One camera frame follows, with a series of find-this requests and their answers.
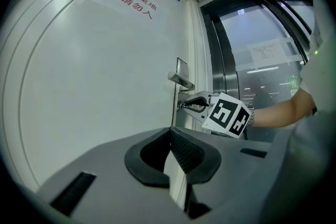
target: door frame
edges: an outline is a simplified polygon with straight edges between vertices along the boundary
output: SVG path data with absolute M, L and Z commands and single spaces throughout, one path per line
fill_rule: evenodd
M 240 99 L 238 76 L 235 59 L 224 26 L 220 20 L 223 15 L 256 5 L 265 5 L 282 23 L 293 38 L 304 64 L 308 62 L 306 51 L 309 51 L 309 39 L 294 18 L 278 2 L 285 6 L 291 0 L 215 0 L 201 7 L 211 51 L 214 92 L 225 92 L 227 95 Z M 312 6 L 312 0 L 304 1 Z M 302 23 L 308 33 L 309 26 L 296 12 L 292 12 Z

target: door handle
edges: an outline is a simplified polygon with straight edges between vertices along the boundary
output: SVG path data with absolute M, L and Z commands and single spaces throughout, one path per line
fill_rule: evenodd
M 195 85 L 192 84 L 190 81 L 182 78 L 181 76 L 179 76 L 178 74 L 174 73 L 174 72 L 169 72 L 168 73 L 168 79 L 183 86 L 186 87 L 187 89 L 189 89 L 190 91 L 195 90 Z

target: black stripe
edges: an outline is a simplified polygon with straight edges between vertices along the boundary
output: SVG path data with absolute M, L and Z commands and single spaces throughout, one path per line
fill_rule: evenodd
M 267 152 L 265 151 L 253 150 L 252 148 L 246 148 L 246 147 L 242 148 L 240 152 L 248 154 L 248 155 L 252 155 L 255 157 L 259 157 L 259 158 L 265 158 L 267 154 Z
M 95 178 L 96 175 L 81 172 L 50 205 L 69 216 Z

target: white sleeve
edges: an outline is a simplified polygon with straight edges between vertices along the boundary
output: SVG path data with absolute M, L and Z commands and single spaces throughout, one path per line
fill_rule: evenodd
M 335 29 L 334 18 L 326 0 L 313 0 L 315 15 L 315 27 L 310 40 L 311 51 L 318 50 L 322 42 L 326 40 Z
M 300 88 L 301 88 L 303 91 L 305 91 L 306 93 L 310 94 L 310 92 L 309 92 L 309 90 L 308 90 L 308 88 L 307 88 L 307 86 L 306 86 L 306 84 L 305 84 L 304 81 L 301 82 L 301 84 L 300 84 Z

